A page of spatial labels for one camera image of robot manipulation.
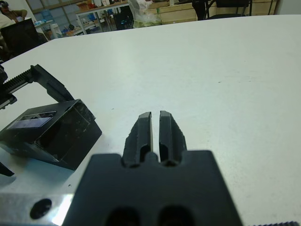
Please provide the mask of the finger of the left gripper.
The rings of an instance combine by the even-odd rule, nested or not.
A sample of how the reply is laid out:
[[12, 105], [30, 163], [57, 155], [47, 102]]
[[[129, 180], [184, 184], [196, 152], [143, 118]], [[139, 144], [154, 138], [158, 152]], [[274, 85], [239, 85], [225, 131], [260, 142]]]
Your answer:
[[7, 177], [11, 177], [14, 175], [14, 172], [8, 169], [4, 164], [0, 163], [0, 174]]

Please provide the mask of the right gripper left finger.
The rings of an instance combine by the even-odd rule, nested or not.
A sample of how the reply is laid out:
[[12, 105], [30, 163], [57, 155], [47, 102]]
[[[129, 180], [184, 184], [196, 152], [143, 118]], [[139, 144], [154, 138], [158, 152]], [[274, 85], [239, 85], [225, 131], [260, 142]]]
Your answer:
[[140, 114], [125, 141], [122, 161], [134, 168], [145, 161], [147, 153], [153, 152], [151, 112]]

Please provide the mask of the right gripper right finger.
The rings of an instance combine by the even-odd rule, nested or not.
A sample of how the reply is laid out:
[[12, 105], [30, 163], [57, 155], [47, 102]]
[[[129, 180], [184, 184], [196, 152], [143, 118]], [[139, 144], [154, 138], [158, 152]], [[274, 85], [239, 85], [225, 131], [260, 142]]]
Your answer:
[[182, 153], [187, 151], [183, 132], [167, 111], [160, 111], [159, 116], [159, 154], [162, 165], [178, 165]]

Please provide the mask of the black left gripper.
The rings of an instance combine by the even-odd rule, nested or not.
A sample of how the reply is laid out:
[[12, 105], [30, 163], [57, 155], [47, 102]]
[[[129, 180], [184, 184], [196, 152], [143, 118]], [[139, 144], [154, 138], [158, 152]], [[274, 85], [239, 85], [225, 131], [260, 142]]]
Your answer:
[[8, 75], [3, 66], [0, 66], [0, 109], [5, 109], [17, 101], [13, 93], [32, 81], [44, 87], [47, 94], [58, 103], [74, 100], [67, 88], [40, 65], [31, 65], [20, 75], [6, 81]]

